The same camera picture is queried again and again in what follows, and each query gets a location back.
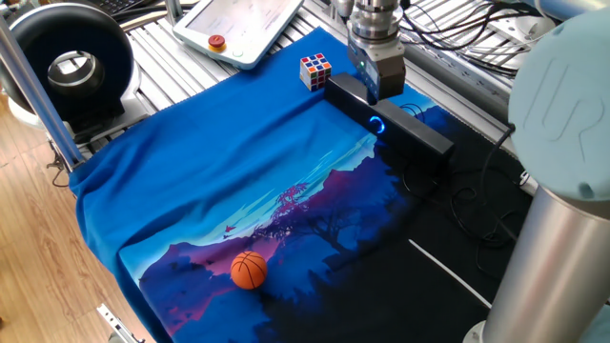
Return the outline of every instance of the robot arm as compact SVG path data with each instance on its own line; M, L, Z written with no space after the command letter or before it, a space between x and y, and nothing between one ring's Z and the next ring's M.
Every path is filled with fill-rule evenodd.
M348 57L368 89L367 101L402 94L404 48L398 38L403 7L409 1L333 0L339 15L349 16Z

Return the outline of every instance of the basketball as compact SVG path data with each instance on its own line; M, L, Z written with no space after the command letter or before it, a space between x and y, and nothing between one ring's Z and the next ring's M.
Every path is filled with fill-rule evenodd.
M253 290L267 277L267 263L256 252L242 252L231 264L231 279L237 287Z

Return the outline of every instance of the cable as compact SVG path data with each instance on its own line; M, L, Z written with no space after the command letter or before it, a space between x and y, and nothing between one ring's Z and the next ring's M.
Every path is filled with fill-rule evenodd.
M425 9L421 8L419 5L411 5L411 7L421 10L432 21L432 24L434 24L437 27L437 30L441 30L438 27L437 22L434 20L434 18L431 17L430 14L428 14L428 12Z
M474 10L473 10L473 11L472 11L470 14L468 14L468 15L467 15L467 16L466 16L464 19L462 19L462 23L455 23L455 24L453 24L453 25L449 26L448 28L445 28L445 29L440 29L440 30L436 30L436 31L433 31L433 30L428 30L428 31L426 31L426 33L427 33L427 34L444 33L444 32L450 31L450 30L455 30L455 29L459 29L459 28L462 28L462 27L465 27L465 26L469 26L469 25L471 25L471 24L475 24L476 22L478 22L478 21L482 20L482 19L484 18L484 15L483 15L483 16L481 16L481 17L480 17L480 18L478 18L478 19L475 19L475 20L472 20L472 21L469 21L469 22L463 22L463 21L468 20L468 19L469 19L470 17L472 17L472 16L473 16L473 15L474 15L474 14L475 14L475 13L476 13L476 12L477 12L479 9L482 9L483 7L491 7L492 5L494 5L494 4L493 4L493 3L487 3L487 4L483 4L483 5L480 5L480 6L476 7L476 8L475 8L475 9L474 9ZM415 32L415 31L417 30L417 28L413 28L413 29L407 29L407 28L403 28L403 29L404 29L404 30L407 30L407 31L411 31L411 32Z
M458 32L452 33L448 36L445 36L443 38L437 38L437 39L433 39L433 40L429 40L428 38L425 37L424 34L426 34L426 32L421 32L419 30L415 31L415 34L417 34L417 36L419 36L419 38L421 39L421 42L403 42L405 44L425 44L427 46L430 46L434 49L437 50L448 50L448 51L456 51L456 50L462 50L470 45L472 45L473 43L477 42L478 39L481 37L481 35L485 32L485 29L487 29L487 25L489 25L490 22L495 21L495 20L500 20L500 19L506 19L506 18L517 18L523 16L522 14L516 13L516 14L504 14L504 15L500 15L494 18L491 18L491 16L488 16L487 18L485 18L485 20L483 21L482 25L473 25L471 27L467 27L466 29L460 30ZM413 23L411 23L411 21L409 19L406 19L407 22L413 26ZM447 38L451 38L454 37L456 35L459 35L461 33L464 33L466 31L470 31L470 30L474 30L477 27L480 27L478 32L475 34L474 37L472 37L470 40L468 40L465 43L462 43L460 45L457 46L441 46L438 45L436 43L439 42L443 42L444 40L446 40Z
M182 10L191 10L194 7L194 5L196 5L196 4L182 4ZM167 10L167 8L165 6L150 6L150 7L146 7L146 8L142 8L142 9L125 10L125 11L119 12L117 14L113 14L112 19L114 19L114 21L116 21L117 23L126 22L126 21L132 20L134 17L140 16L140 15L148 14L148 13L155 12L155 11L164 11L164 10Z
M464 49L470 45L472 45L473 43L475 43L480 37L481 35L484 33L485 29L487 28L487 26L489 25L490 22L492 21L496 21L499 19L505 19L505 18L515 18L515 17L521 17L521 16L539 16L539 14L537 12L531 12L529 10L526 10L526 8L524 8L523 6L520 6L522 4L504 4L504 3L494 3L489 10L487 11L487 13L478 18L475 19L474 21L471 21L469 23L462 23L459 25L453 25L452 28L446 29L446 30L455 30L457 28L461 28L461 27L465 27L465 29L460 30L458 32L454 32L451 33L448 36L441 36L440 38L436 38L433 40L428 39L425 35L428 34L434 34L434 33L444 33L446 32L446 30L438 30L438 31L423 31L420 28L418 28L412 21L411 19L409 19L409 17L406 15L406 13L403 13L403 18L404 20L407 22L407 24L409 24L412 29L411 31L414 32L415 34L417 34L417 36L419 36L419 38L421 39L421 42L404 42L405 44L425 44L428 45L432 48L438 49L438 50L461 50ZM513 14L503 14L503 15L499 15L496 17L492 17L492 15L494 15L495 13L499 12L500 10L515 10L517 13L513 13ZM466 31L470 31L470 30L474 30L476 28L479 27L478 32L475 34L475 36L470 39L469 41L467 41L466 43L463 43L461 45L458 46L441 46L435 43L438 42L442 42L445 43L444 41L446 41L448 38L451 38L453 36L462 34Z
M505 213L500 219L504 220L506 217L510 216L511 214L519 214L517 211L509 211L507 213ZM487 234L485 234L485 236L483 236L484 238L488 238L488 239L493 239L495 235L497 235L497 230L498 230L498 223L496 223L496 226L494 227L494 230L492 232L489 232ZM490 248L490 249L499 249L504 247L506 244L508 244L510 242L510 240L506 240L504 241L503 244L496 246L496 247L486 247L486 248ZM475 253L475 263L477 264L477 269L479 271L481 271L483 274L487 275L488 277L500 281L501 277L495 276L490 272L487 272L487 270L485 270L481 265L480 265L480 261L479 261L479 257L480 257L480 249L483 247L482 241L477 243L477 251Z
M443 192L449 194L449 207L451 210L451 215L453 216L452 221L455 221L457 227L470 239L475 240L477 243L477 249L476 249L476 253L475 253L475 263L477 265L477 269L483 273L485 276L500 281L500 278L496 275L493 275L491 272L488 272L487 270L485 270L480 263L480 255L481 255L481 250L483 248L485 249L492 249L492 250L496 250L496 249L501 249L504 248L506 245L510 244L513 241L517 241L517 237L515 236L515 234L506 227L506 225L504 224L504 219L506 219L507 217L511 216L511 215L521 215L521 213L515 211L515 210L510 210L508 212L506 212L505 214L503 214L502 216L498 217L496 215L496 213L493 211L493 209L491 209L491 205L489 204L489 202L487 201L487 197L485 194L485 187L484 187L484 182L485 182L485 175L488 171L492 171L492 172L499 172L502 175L504 175L506 177L507 180L509 180L513 185L518 186L519 185L519 181L518 180L514 180L512 177L510 177L505 171L494 168L494 167L490 167L490 162L491 159L494 155L494 153L496 153L496 151L499 150L499 148L501 147L501 145L508 139L508 137L515 131L515 126L514 125L510 125L509 129L502 135L502 137L499 139L499 141L494 145L494 147L491 149L490 153L488 154L487 158L485 159L485 162L483 164L483 167L480 169L470 169L470 170L462 170L462 171L452 171L449 175L448 175L448 186L449 186L449 190L444 190L443 187L440 186L440 184L433 178L431 178L431 182L434 183L440 190L442 190ZM420 194L417 194L415 192L413 192L413 190L409 187L409 185L407 184L406 181L406 173L408 168L410 167L410 163L408 163L405 168L404 171L402 173L402 183L405 187L405 189L413 196L420 198L424 201L430 202L434 205L436 205L437 207L442 209L442 213L443 215L446 216L445 210L444 210L444 206L441 202L438 202L436 199L433 199L431 197L427 197L427 196L423 196ZM455 192L452 191L452 187L451 187L451 183L452 183L452 179L453 177L455 177L456 175L460 175L460 174L467 174L467 173L473 173L473 172L480 172L480 179L479 179L479 187L480 190L479 192L477 192L477 190L473 187L463 187ZM463 194L466 193L470 193L470 196L462 196ZM480 235L478 233L476 233L475 231L473 231L467 224L466 222L461 218L461 216L458 213L458 209L457 209L457 204L458 201L474 201L477 199L478 194L481 194L481 199L482 199L482 208L485 208L487 210L489 210L492 215L494 216L494 218L496 219L496 224L493 228L492 231ZM499 234L498 234L498 227L502 228L506 234L508 234L509 237L506 238L502 238Z
M425 116L423 114L423 111L421 110L421 107L418 106L417 104L403 104L403 105L400 105L400 108L401 109L409 109L413 113L413 116L415 118L417 118L417 113L415 112L415 110L413 110L411 108L411 106L417 107L417 109L419 110L419 114L421 115L421 122L425 123L426 122L426 118L425 118Z
M59 184L57 184L57 178L59 177L59 175L60 175L60 174L61 174L61 172L63 172L63 171L64 171L64 169L63 169L63 168L60 168L60 169L59 169L59 171L57 171L57 174L55 175L55 177L53 178L53 180L51 181L51 183L52 183L52 184L53 184L55 187L57 187L57 188L66 188L66 187L68 187L68 186L69 186L68 184L66 184L66 185L59 185Z
M513 240L517 241L517 236L510 229L508 229L508 227L506 227L506 225L504 225L504 223L502 222L502 219L500 219L498 217L498 215L494 212L494 209L492 208L491 204L488 203L487 196L485 194L485 175L489 168L489 163L491 162L492 157L494 156L494 153L496 153L496 151L499 150L499 148L508 139L508 137L510 137L511 134L513 134L513 132L515 132L515 129L516 129L516 127L514 124L509 124L509 129L502 135L502 137L494 145L492 150L489 151L489 154L487 155L487 159L485 160L485 163L483 164L483 170L480 173L479 187L480 187L481 197L483 200L483 207L488 209L489 213L491 213L496 218L500 227L506 232L506 234L508 234L511 238L513 238Z
M468 61L469 63L471 63L481 69L484 69L486 71L491 71L491 72L500 74L502 76L515 78L517 76L517 72L519 71L516 69L510 69L510 68L506 68L503 66L498 66L498 65L483 61L481 59L478 59L476 57L469 56L469 55L466 55L463 53L461 53L460 56L462 58L464 58L466 61Z

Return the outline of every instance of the blue cloth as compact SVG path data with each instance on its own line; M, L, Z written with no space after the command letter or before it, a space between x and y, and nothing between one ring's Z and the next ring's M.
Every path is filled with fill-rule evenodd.
M315 30L255 70L129 129L71 174L87 245L158 342L171 340L119 259L121 249L178 224L215 223L234 211L216 206L223 199L245 204L269 191L248 188L258 178L283 190L312 163L308 156L320 157L312 151L342 153L367 136L299 80L300 58L319 52L333 73L356 74L346 47Z

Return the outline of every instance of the tree silhouette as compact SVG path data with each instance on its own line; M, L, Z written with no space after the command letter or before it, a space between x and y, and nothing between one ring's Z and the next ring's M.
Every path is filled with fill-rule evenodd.
M282 240L290 236L299 238L305 235L317 235L328 242L341 254L352 252L339 243L339 233L345 229L355 229L360 223L360 212L351 207L342 207L337 196L331 197L324 206L312 207L308 200L301 200L300 194L307 184L290 187L277 198L280 206L272 214L272 222L254 229L253 239L272 238Z

